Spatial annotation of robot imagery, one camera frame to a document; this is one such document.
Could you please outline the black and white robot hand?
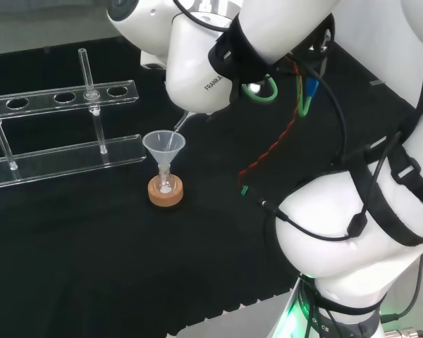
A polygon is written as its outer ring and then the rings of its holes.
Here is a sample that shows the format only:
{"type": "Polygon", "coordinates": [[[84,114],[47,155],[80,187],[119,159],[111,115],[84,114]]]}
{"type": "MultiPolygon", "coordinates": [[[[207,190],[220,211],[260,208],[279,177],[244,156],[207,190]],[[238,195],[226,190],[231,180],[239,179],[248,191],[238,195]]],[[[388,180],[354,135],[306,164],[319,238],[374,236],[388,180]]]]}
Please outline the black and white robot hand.
{"type": "Polygon", "coordinates": [[[155,55],[146,51],[140,52],[140,65],[148,70],[165,70],[168,52],[155,55]]]}

